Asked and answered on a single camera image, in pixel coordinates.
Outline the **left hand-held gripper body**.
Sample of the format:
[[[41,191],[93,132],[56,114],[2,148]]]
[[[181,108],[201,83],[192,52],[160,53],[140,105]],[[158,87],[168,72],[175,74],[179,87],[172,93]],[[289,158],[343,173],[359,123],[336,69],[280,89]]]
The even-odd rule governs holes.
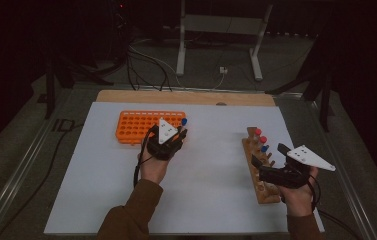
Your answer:
[[[177,152],[178,142],[175,137],[178,135],[178,129],[160,118],[152,127],[152,133],[147,142],[148,153],[158,160],[170,160]]]

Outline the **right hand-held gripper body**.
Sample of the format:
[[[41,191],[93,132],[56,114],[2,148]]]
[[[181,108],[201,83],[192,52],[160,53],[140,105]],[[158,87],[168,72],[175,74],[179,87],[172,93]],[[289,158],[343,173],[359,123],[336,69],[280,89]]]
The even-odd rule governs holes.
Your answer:
[[[308,183],[311,167],[335,171],[336,167],[317,155],[305,145],[290,149],[283,168],[262,166],[259,179],[290,189],[300,188]]]

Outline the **wooden tube rack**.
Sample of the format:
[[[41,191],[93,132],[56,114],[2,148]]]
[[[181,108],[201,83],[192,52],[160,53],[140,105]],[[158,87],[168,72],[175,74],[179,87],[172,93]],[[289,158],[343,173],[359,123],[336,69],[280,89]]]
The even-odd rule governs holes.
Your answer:
[[[253,182],[256,198],[259,204],[271,204],[279,203],[279,190],[274,184],[264,182],[259,179],[259,171],[251,164],[251,156],[255,155],[266,167],[272,167],[273,161],[270,161],[271,153],[267,152],[267,156],[261,153],[261,147],[259,146],[259,139],[255,139],[254,131],[258,127],[248,127],[246,138],[242,139],[242,145],[244,153],[247,159],[249,172]]]

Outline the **orange plastic tube rack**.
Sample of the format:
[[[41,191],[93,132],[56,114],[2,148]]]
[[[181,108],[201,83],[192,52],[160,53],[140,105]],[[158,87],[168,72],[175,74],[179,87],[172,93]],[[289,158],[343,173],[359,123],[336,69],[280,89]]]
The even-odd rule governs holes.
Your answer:
[[[123,110],[119,115],[115,136],[122,144],[140,144],[147,131],[158,125],[161,118],[177,128],[185,117],[182,111]]]

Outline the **person's right hand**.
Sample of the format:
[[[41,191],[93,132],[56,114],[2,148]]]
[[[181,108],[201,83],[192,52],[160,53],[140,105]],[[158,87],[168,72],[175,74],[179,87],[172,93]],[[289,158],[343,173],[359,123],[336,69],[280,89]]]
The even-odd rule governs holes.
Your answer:
[[[308,183],[297,189],[290,189],[283,186],[278,186],[280,196],[284,199],[287,215],[292,217],[304,217],[313,213],[312,188],[315,184],[318,169],[316,167],[310,168]]]

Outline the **person's left hand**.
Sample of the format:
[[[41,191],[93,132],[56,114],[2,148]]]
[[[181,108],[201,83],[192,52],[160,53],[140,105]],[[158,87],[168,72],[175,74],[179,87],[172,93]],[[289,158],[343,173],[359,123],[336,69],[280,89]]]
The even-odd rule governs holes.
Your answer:
[[[140,176],[144,180],[160,184],[164,179],[169,161],[158,160],[145,150],[141,156]]]

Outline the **wooden table board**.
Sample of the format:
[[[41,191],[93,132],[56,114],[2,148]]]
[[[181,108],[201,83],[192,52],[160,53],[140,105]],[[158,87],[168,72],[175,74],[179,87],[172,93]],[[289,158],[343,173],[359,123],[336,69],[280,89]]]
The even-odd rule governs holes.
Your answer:
[[[223,92],[101,90],[97,102],[274,107],[271,95]]]

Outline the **black stand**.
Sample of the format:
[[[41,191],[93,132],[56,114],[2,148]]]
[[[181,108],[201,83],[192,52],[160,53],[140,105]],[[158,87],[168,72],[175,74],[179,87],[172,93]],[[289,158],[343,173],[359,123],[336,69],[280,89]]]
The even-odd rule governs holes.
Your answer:
[[[58,79],[64,88],[71,88],[74,85],[69,68],[73,68],[76,72],[81,73],[96,84],[111,85],[111,82],[101,79],[64,55],[47,52],[44,54],[44,60],[46,68],[46,94],[44,97],[44,102],[47,105],[46,119],[52,116],[55,109],[55,79]]]
[[[308,83],[306,89],[302,93],[301,98],[304,101],[315,101],[318,96],[320,98],[319,122],[322,128],[328,132],[328,114],[329,100],[331,91],[331,61],[332,53],[325,54],[322,37],[318,36],[303,62],[296,78],[278,88],[266,90],[266,94],[280,95],[295,86]]]

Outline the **metal stand frame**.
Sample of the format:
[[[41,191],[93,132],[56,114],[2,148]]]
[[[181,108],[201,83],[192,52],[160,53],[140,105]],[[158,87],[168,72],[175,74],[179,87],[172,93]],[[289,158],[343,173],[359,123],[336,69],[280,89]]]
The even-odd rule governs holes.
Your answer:
[[[196,15],[186,12],[186,0],[181,0],[179,51],[176,64],[176,75],[183,76],[185,69],[185,33],[187,31],[206,33],[229,33],[254,35],[257,42],[249,49],[249,57],[256,81],[263,80],[263,73],[258,59],[258,53],[267,29],[269,18],[273,9],[272,4],[267,4],[261,18],[229,17],[215,15]]]

